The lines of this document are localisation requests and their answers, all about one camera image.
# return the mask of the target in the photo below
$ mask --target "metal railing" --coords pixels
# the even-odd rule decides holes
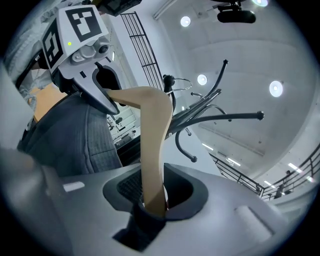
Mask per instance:
[[[255,182],[254,180],[250,179],[246,175],[242,174],[240,171],[236,170],[229,164],[221,161],[214,155],[210,154],[209,155],[213,158],[213,161],[215,162],[215,165],[218,167],[220,170],[220,173],[222,176],[234,180],[237,183],[245,186],[246,188],[250,189],[253,191],[255,194],[258,196],[262,196],[264,187],[261,186],[259,183]]]
[[[282,179],[264,188],[263,200],[271,200],[294,192],[297,187],[306,183],[315,183],[315,176],[320,174],[320,144],[299,167]]]
[[[164,90],[164,80],[144,27],[136,12],[121,14],[149,86]]]

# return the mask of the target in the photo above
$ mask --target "white ceiling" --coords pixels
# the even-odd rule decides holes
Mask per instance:
[[[213,103],[227,113],[265,112],[263,121],[202,123],[194,128],[198,137],[239,161],[244,173],[265,172],[298,139],[316,97],[318,66],[294,23],[275,4],[261,8],[250,0],[244,2],[243,6],[256,14],[254,24],[218,22],[216,11],[211,9],[215,4],[209,0],[178,0],[160,21],[181,72],[195,84],[194,92],[206,94],[227,59],[229,64],[219,86],[222,94]],[[191,18],[189,27],[180,26],[183,16]],[[199,74],[207,76],[205,86],[197,84]],[[283,81],[279,98],[269,93],[274,80]],[[185,92],[185,102],[196,100]]]

